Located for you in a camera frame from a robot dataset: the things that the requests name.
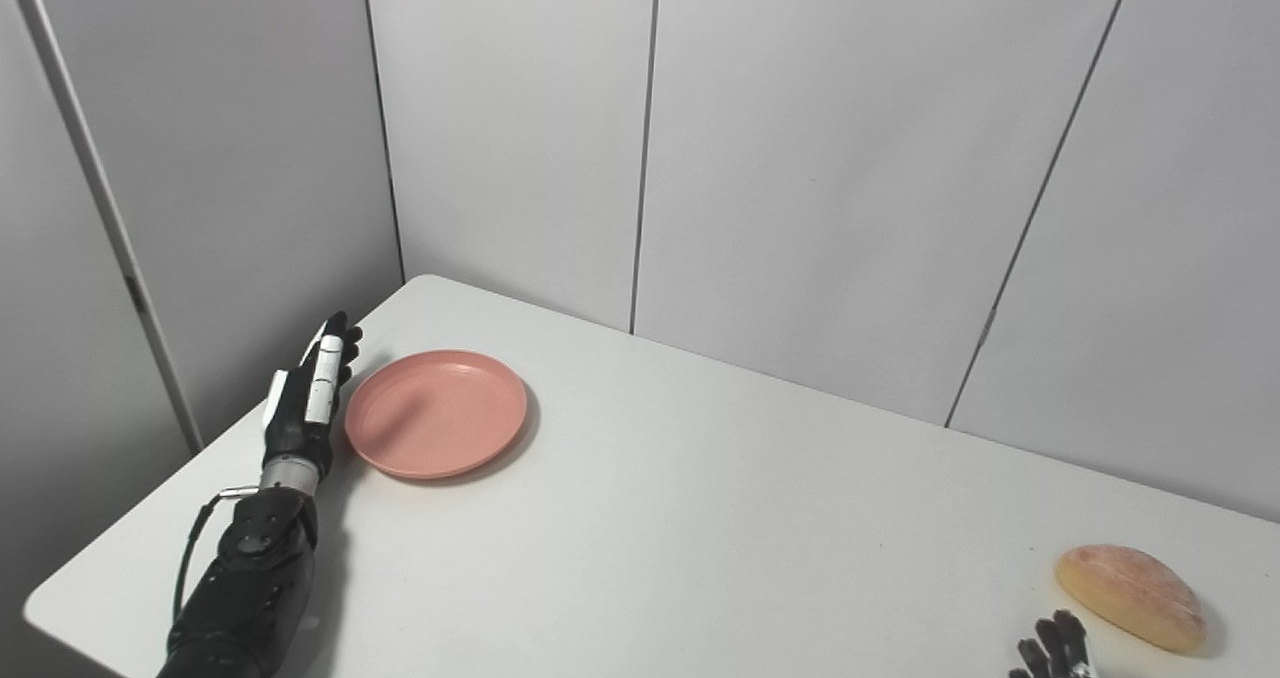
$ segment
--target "prosthetic hand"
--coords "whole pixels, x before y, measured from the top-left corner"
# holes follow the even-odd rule
[[[1052,620],[1038,620],[1036,633],[1039,642],[1027,638],[1018,643],[1027,670],[1015,668],[1009,678],[1098,678],[1089,664],[1084,624],[1071,611],[1059,610]]]
[[[269,678],[284,661],[311,595],[316,486],[333,464],[329,423],[360,353],[347,313],[320,327],[302,363],[279,371],[264,412],[257,487],[220,491],[196,519],[179,569],[169,659],[160,678]],[[221,499],[241,499],[218,556],[180,606],[196,537]]]

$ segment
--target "robotic forearm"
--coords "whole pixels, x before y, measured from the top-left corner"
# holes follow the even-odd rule
[[[169,659],[159,678],[269,678],[283,664],[311,595],[317,541],[312,496],[333,463],[329,422],[360,338],[360,327],[348,331],[347,315],[335,313],[302,363],[276,374],[264,417],[260,486],[224,491],[247,496],[178,611],[179,573]],[[192,541],[218,500],[201,510]]]

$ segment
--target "panel seam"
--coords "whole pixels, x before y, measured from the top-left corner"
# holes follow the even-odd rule
[[[644,130],[640,137],[640,196],[636,201],[636,249],[631,264],[631,319],[627,333],[636,333],[636,304],[640,298],[640,244],[644,240],[644,200],[649,182],[649,125],[653,119],[653,73],[658,58],[658,0],[653,0],[649,22],[649,75],[644,95]]]
[[[159,319],[154,310],[155,301],[151,301],[146,280],[138,265],[137,253],[129,242],[128,232],[124,228],[124,219],[120,216],[119,205],[106,178],[106,169],[102,166],[101,155],[93,145],[93,137],[84,118],[83,107],[76,95],[70,73],[58,46],[58,37],[54,33],[52,22],[49,18],[44,0],[18,0],[19,12],[27,23],[27,32],[32,45],[40,58],[45,79],[58,105],[58,111],[63,119],[67,134],[76,151],[76,159],[88,185],[90,196],[97,209],[106,239],[115,255],[116,267],[124,278],[125,287],[133,287],[131,298],[134,304],[134,313],[142,324],[142,333],[146,335],[147,345],[151,347],[151,356],[155,358],[156,370],[160,372],[160,381],[169,397],[178,427],[182,429],[187,449],[195,455],[204,450],[205,441],[200,436],[200,427],[192,413],[187,395],[183,394],[182,382],[178,381],[178,372],[174,367],[169,345],[165,342],[164,331],[160,330]]]
[[[1080,105],[1084,102],[1084,93],[1089,88],[1089,82],[1093,81],[1093,73],[1098,67],[1098,60],[1102,58],[1102,50],[1106,49],[1107,38],[1111,37],[1111,28],[1115,27],[1116,17],[1120,14],[1120,5],[1124,0],[1115,0],[1111,6],[1111,14],[1107,17],[1106,27],[1102,28],[1102,37],[1098,40],[1098,46],[1093,51],[1093,58],[1089,60],[1089,69],[1084,73],[1084,81],[1080,84],[1080,90],[1076,91],[1075,102],[1071,105],[1071,111],[1068,114],[1066,123],[1062,125],[1062,134],[1057,139],[1057,145],[1053,148],[1053,155],[1050,159],[1048,166],[1044,171],[1044,178],[1041,182],[1039,189],[1036,192],[1036,200],[1032,201],[1032,209],[1027,215],[1027,221],[1023,223],[1023,232],[1018,237],[1018,242],[1014,246],[1014,253],[1009,260],[1009,265],[1005,269],[1004,278],[1000,281],[1000,289],[996,290],[996,299],[992,301],[991,310],[987,313],[987,324],[983,326],[982,335],[978,336],[978,343],[974,345],[973,354],[969,356],[969,365],[965,367],[964,377],[960,379],[960,388],[956,390],[955,400],[951,400],[951,409],[947,412],[946,422],[943,427],[951,427],[951,420],[955,420],[956,409],[960,408],[960,399],[964,397],[965,388],[969,386],[969,377],[973,375],[973,367],[978,363],[978,354],[982,353],[983,345],[987,343],[988,333],[991,333],[992,322],[996,321],[996,313],[1000,310],[1000,301],[1005,298],[1005,289],[1009,287],[1009,279],[1014,272],[1014,267],[1018,260],[1021,257],[1023,246],[1027,242],[1028,232],[1030,232],[1032,223],[1036,221],[1036,215],[1039,212],[1041,201],[1044,198],[1044,192],[1048,189],[1048,183],[1053,178],[1053,171],[1057,168],[1057,160],[1062,155],[1062,146],[1066,145],[1066,139],[1070,136],[1071,127],[1075,125],[1075,116],[1080,111]]]
[[[387,104],[383,99],[383,73],[378,61],[378,40],[374,35],[374,3],[365,0],[365,24],[369,28],[369,58],[374,64],[374,93],[378,95],[378,122],[383,136],[383,160],[387,166],[387,193],[392,200],[392,230],[396,232],[396,258],[399,265],[401,285],[407,283],[404,272],[404,240],[399,228],[399,205],[396,201],[396,178],[392,175],[392,145],[387,137]]]

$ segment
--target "bread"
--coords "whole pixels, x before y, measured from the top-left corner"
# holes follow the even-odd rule
[[[1124,546],[1079,546],[1062,554],[1057,582],[1085,608],[1139,638],[1178,654],[1208,636],[1196,594],[1167,565]]]

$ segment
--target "gray wall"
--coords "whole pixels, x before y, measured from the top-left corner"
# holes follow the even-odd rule
[[[1125,0],[954,427],[1280,519],[1280,0]]]
[[[1115,3],[371,0],[410,272],[946,422]],[[1280,519],[1277,4],[1120,6],[954,426]]]
[[[636,335],[942,423],[1114,4],[660,0]]]
[[[45,0],[205,440],[401,283],[364,0]]]
[[[97,672],[22,604],[188,454],[15,0],[0,0],[0,665],[82,678]]]
[[[407,272],[626,330],[653,0],[371,0]]]

